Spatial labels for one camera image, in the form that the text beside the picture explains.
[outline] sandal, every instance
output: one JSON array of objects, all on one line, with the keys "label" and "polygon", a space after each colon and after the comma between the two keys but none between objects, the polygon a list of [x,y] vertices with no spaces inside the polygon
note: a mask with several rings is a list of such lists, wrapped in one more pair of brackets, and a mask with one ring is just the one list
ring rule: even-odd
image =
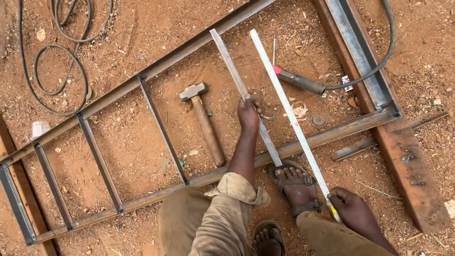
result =
[{"label": "sandal", "polygon": [[[316,184],[316,182],[317,182],[316,179],[311,177],[308,174],[307,170],[305,168],[303,168],[301,165],[299,165],[298,163],[296,163],[296,162],[294,162],[292,160],[287,160],[287,159],[281,160],[281,162],[283,163],[283,165],[280,166],[280,167],[276,167],[274,164],[271,164],[269,166],[269,168],[268,168],[268,174],[272,178],[273,183],[277,186],[278,191],[280,192],[280,194],[282,196],[284,196],[286,198],[286,200],[288,198],[283,193],[283,187],[285,185],[303,184],[303,185],[306,185],[306,186],[313,186],[314,184]],[[299,169],[300,171],[302,171],[303,177],[302,178],[288,179],[286,177],[286,175],[283,175],[283,176],[281,176],[280,179],[277,179],[277,176],[275,175],[275,170],[276,169],[284,169],[286,167],[287,168],[294,167],[294,169]],[[319,201],[318,198],[314,196],[314,197],[311,198],[310,202],[307,202],[307,203],[304,203],[304,204],[301,204],[301,205],[297,205],[297,206],[295,206],[293,208],[290,208],[289,212],[290,212],[291,216],[293,218],[295,218],[300,213],[308,211],[310,209],[316,209],[319,213],[321,213],[322,212],[321,211],[321,206],[322,206],[322,202]]]},{"label": "sandal", "polygon": [[[253,229],[253,236],[251,237],[251,240],[255,240],[256,236],[259,235],[259,232],[261,232],[263,229],[267,229],[268,231],[272,230],[272,228],[278,229],[279,233],[278,235],[272,235],[269,232],[269,236],[273,239],[276,239],[280,245],[281,245],[281,256],[286,256],[286,244],[284,243],[283,239],[283,230],[280,227],[280,224],[274,220],[263,220],[259,223],[256,224],[256,226]],[[256,246],[251,246],[251,250],[257,255],[258,254],[258,248]]]}]

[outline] left hand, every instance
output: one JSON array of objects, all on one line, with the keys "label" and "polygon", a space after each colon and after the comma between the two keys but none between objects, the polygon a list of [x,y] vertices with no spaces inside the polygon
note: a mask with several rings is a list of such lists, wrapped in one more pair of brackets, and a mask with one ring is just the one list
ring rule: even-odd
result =
[{"label": "left hand", "polygon": [[238,102],[237,115],[240,121],[240,126],[242,131],[245,132],[254,132],[256,133],[259,130],[259,115],[262,115],[262,110],[254,107],[259,107],[259,104],[251,98],[251,95],[248,94],[245,98],[246,102],[243,102],[242,99]]}]

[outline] welding cable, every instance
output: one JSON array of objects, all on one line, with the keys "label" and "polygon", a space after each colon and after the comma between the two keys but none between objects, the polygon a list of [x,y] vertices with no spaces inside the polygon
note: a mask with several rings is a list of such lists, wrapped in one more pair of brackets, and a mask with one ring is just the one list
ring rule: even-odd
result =
[{"label": "welding cable", "polygon": [[346,84],[339,84],[336,86],[329,86],[329,87],[327,86],[325,88],[326,91],[342,89],[342,88],[346,88],[346,87],[352,86],[354,84],[363,82],[365,79],[374,75],[377,71],[379,71],[382,67],[384,67],[386,62],[389,60],[390,56],[392,56],[392,52],[394,51],[394,48],[395,48],[395,36],[396,36],[395,21],[394,21],[394,17],[392,14],[392,9],[389,5],[389,1],[382,0],[382,4],[384,5],[385,13],[387,15],[387,19],[389,20],[389,27],[390,27],[390,45],[389,45],[387,54],[384,56],[384,59],[382,59],[382,61],[374,69],[372,69],[370,72],[363,75],[362,77],[355,79],[354,81],[350,81]]},{"label": "welding cable", "polygon": [[[99,36],[99,34],[100,34],[98,32],[94,36],[85,39],[85,36],[87,35],[87,32],[88,32],[88,30],[90,28],[90,23],[91,23],[91,2],[90,2],[90,0],[85,0],[86,3],[87,3],[87,8],[88,8],[87,21],[86,21],[84,30],[82,32],[81,38],[80,39],[75,39],[75,38],[72,38],[72,37],[68,36],[67,34],[65,34],[61,26],[64,26],[68,22],[68,20],[70,18],[70,15],[73,12],[74,6],[76,5],[77,0],[73,0],[73,2],[70,5],[70,8],[68,10],[68,13],[66,14],[66,16],[65,16],[65,18],[64,18],[64,20],[62,22],[60,22],[59,19],[58,19],[58,9],[59,9],[59,5],[60,5],[60,0],[56,0],[55,4],[54,4],[54,0],[49,0],[51,16],[54,19],[54,22],[56,24],[57,29],[60,31],[61,34],[63,34],[63,36],[65,36],[68,40],[77,43],[77,45],[76,45],[76,48],[75,48],[74,52],[71,52],[68,48],[66,48],[64,46],[61,46],[61,45],[57,45],[57,44],[45,45],[42,48],[40,48],[39,51],[36,53],[35,60],[33,62],[33,75],[34,75],[35,83],[36,83],[38,89],[42,93],[44,93],[45,95],[49,95],[49,96],[57,95],[57,94],[61,93],[63,91],[63,89],[65,89],[68,77],[70,76],[70,73],[71,73],[71,69],[73,68],[74,63],[76,63],[76,66],[79,68],[79,71],[80,71],[81,76],[82,76],[82,80],[84,82],[84,93],[82,95],[82,101],[79,104],[79,106],[73,112],[65,113],[65,112],[55,111],[55,110],[49,108],[48,106],[46,106],[38,98],[38,96],[36,95],[32,85],[30,83],[30,78],[28,76],[27,66],[26,66],[26,63],[25,63],[24,43],[23,43],[23,40],[22,40],[22,11],[24,9],[22,1],[23,0],[18,0],[17,1],[17,3],[18,3],[17,27],[18,27],[18,38],[19,38],[19,52],[20,52],[20,58],[21,58],[21,61],[22,61],[22,71],[24,72],[25,83],[26,83],[27,87],[29,88],[32,96],[36,99],[38,104],[40,104],[45,110],[49,111],[50,113],[52,113],[54,115],[58,115],[58,116],[62,116],[62,117],[69,117],[69,116],[79,112],[82,109],[82,107],[85,104],[86,96],[87,96],[87,93],[88,93],[87,75],[85,74],[84,68],[82,67],[81,63],[76,58],[77,51],[79,50],[79,48],[82,45],[82,43],[88,42],[88,41],[92,41],[97,36]],[[107,23],[109,22],[109,19],[111,17],[111,13],[112,13],[113,7],[114,7],[114,1],[113,0],[109,0],[109,11],[107,13],[107,18],[106,18],[106,21],[104,22],[102,31],[105,31],[106,28],[107,28]],[[60,87],[57,90],[53,91],[53,92],[48,92],[42,87],[42,85],[40,83],[40,80],[38,78],[38,71],[37,70],[38,70],[38,60],[39,60],[41,54],[47,48],[51,48],[51,47],[59,48],[59,49],[62,49],[64,52],[66,52],[71,57],[71,63],[70,63],[70,66],[68,68],[68,72],[66,73],[66,77],[63,80],[63,82],[60,85]]]}]

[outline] dirt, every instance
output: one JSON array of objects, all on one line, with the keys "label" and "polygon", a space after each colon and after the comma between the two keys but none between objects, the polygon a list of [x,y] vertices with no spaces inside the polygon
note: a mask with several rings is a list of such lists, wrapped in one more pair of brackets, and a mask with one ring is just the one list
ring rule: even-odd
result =
[{"label": "dirt", "polygon": [[[93,43],[83,44],[77,54],[93,90],[93,96],[87,103],[115,88],[242,3],[234,0],[115,1],[108,31]],[[61,16],[68,5],[66,1],[61,4]],[[108,10],[107,1],[95,0],[92,5],[95,6],[95,15],[89,36],[102,28]],[[389,30],[382,4],[379,1],[358,0],[356,5],[376,50],[383,56],[389,43]],[[455,158],[455,100],[453,91],[449,90],[455,88],[452,77],[455,72],[454,1],[392,0],[390,5],[397,27],[397,43],[386,69],[406,115],[413,119],[423,113],[450,112],[450,117],[415,132],[443,199],[448,201],[455,195],[452,161]],[[53,127],[65,118],[45,111],[25,86],[15,35],[16,3],[6,0],[0,6],[0,15],[5,17],[0,20],[4,28],[0,34],[3,47],[0,60],[1,111],[17,148],[20,148],[30,137],[33,121],[48,121]],[[85,11],[85,3],[79,2],[65,27],[71,36],[77,37],[81,33]],[[252,28],[256,28],[270,55],[273,33],[276,33],[278,66],[327,85],[339,83],[344,73],[310,2],[277,1],[222,36],[225,42],[231,42],[227,47],[245,85],[253,97],[261,101],[265,116],[272,118],[263,120],[272,140],[275,145],[281,145],[296,138],[283,116],[283,107],[248,35]],[[41,29],[46,32],[44,42],[36,38],[36,32]],[[75,47],[51,24],[48,4],[43,0],[25,2],[23,31],[29,76],[33,74],[31,65],[35,53],[45,44],[56,40],[56,43],[72,50]],[[302,47],[296,53],[297,46]],[[58,88],[58,81],[64,79],[69,63],[70,58],[60,50],[45,51],[38,63],[43,87],[49,91]],[[39,92],[38,96],[49,106],[70,112],[82,99],[83,85],[76,68],[71,71],[70,79],[71,84],[62,94],[48,97]],[[177,95],[186,86],[200,81],[209,85],[209,92],[202,96],[202,100],[206,108],[213,112],[212,124],[227,159],[230,159],[240,133],[236,116],[239,95],[213,43],[203,46],[147,83],[161,118],[167,120],[165,128],[177,155],[185,162],[184,172],[188,178],[215,169],[190,105],[181,102]],[[352,91],[329,92],[327,98],[321,98],[302,93],[290,85],[284,85],[284,90],[288,97],[306,104],[307,119],[300,123],[306,134],[319,131],[309,123],[309,118],[315,113],[324,113],[329,117],[325,128],[361,115],[360,108],[352,106],[352,100],[349,104],[348,99],[355,97]],[[436,99],[441,100],[441,105],[433,104]],[[66,107],[62,104],[64,101],[68,102]],[[96,118],[90,118],[89,123],[123,202],[179,182],[171,165],[161,169],[162,160],[169,155],[139,89],[94,116]],[[453,229],[434,234],[447,249],[432,235],[407,241],[406,238],[418,231],[400,202],[357,182],[399,197],[377,148],[345,161],[334,163],[331,160],[331,152],[368,135],[367,132],[361,133],[314,150],[327,185],[342,186],[362,196],[371,206],[385,236],[400,254],[418,255],[425,251],[427,255],[453,255]],[[61,152],[55,151],[57,147],[61,148]],[[77,126],[44,148],[74,220],[113,206],[91,151]],[[198,154],[190,155],[189,152],[194,149],[198,150]],[[263,142],[259,141],[257,152],[264,150]],[[306,165],[298,155],[292,159]],[[40,206],[46,210],[45,220],[50,228],[59,226],[61,217],[36,155],[30,154],[23,162]],[[288,255],[310,255],[305,241],[297,233],[294,220],[287,214],[288,204],[275,191],[265,167],[257,169],[257,179],[258,185],[264,186],[271,194],[272,203],[253,211],[250,229],[262,219],[278,219],[284,227]],[[0,254],[35,255],[34,248],[26,247],[23,242],[3,190],[0,192],[0,203],[1,215],[4,216],[0,219]],[[157,256],[161,254],[158,211],[159,204],[147,206],[135,214],[122,214],[56,238],[54,242],[59,253],[68,256],[84,255],[88,250],[91,250],[91,255]]]}]

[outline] pants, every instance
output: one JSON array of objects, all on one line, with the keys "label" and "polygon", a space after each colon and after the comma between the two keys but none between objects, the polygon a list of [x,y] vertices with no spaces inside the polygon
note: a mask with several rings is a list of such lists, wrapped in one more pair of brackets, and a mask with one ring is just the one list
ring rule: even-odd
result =
[{"label": "pants", "polygon": [[[166,198],[159,213],[164,256],[188,256],[210,203],[211,198],[196,187],[182,188]],[[373,242],[314,211],[301,213],[297,227],[317,256],[385,255],[384,249]]]}]

